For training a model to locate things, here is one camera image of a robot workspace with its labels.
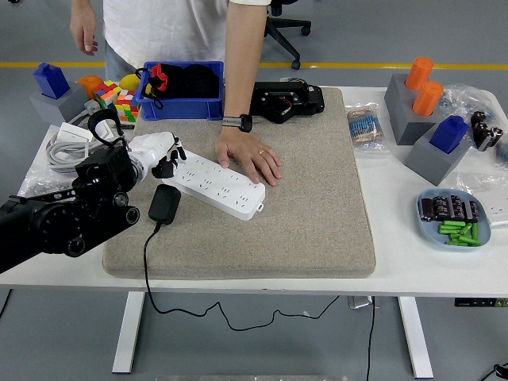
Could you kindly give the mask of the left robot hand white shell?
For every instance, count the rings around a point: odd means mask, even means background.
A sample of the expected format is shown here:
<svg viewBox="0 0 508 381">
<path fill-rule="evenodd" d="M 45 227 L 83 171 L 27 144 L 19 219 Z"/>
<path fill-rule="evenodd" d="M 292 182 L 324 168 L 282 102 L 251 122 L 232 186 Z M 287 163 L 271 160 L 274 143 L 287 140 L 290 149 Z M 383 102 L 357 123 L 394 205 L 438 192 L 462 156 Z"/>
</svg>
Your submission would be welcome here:
<svg viewBox="0 0 508 381">
<path fill-rule="evenodd" d="M 138 183 L 149 173 L 158 179 L 172 178 L 179 163 L 187 159 L 180 139 L 171 132 L 134 137 L 128 144 L 128 154 Z"/>
</svg>

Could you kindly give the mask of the person's left hand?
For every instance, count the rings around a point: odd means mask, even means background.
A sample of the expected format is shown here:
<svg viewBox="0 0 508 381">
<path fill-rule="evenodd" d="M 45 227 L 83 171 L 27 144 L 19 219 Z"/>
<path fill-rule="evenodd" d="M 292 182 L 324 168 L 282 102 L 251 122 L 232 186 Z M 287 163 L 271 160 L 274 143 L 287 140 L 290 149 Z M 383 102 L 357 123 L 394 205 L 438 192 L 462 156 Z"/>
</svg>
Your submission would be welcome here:
<svg viewBox="0 0 508 381">
<path fill-rule="evenodd" d="M 263 176 L 274 187 L 282 178 L 282 161 L 275 150 L 263 144 L 255 135 L 241 132 L 236 127 L 221 128 L 215 152 L 218 163 L 224 168 L 229 167 L 231 158 L 239 162 L 253 183 L 259 183 L 260 176 Z"/>
</svg>

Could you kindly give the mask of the person's right hand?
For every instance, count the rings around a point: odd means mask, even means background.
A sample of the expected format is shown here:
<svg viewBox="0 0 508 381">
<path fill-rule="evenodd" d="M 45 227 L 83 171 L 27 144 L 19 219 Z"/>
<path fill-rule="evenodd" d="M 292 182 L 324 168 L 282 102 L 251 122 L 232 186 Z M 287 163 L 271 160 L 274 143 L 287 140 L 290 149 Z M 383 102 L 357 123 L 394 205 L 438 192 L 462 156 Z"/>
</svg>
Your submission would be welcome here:
<svg viewBox="0 0 508 381">
<path fill-rule="evenodd" d="M 94 56 L 98 51 L 95 40 L 97 18 L 90 4 L 73 4 L 71 6 L 70 31 L 76 48 L 87 56 Z"/>
</svg>

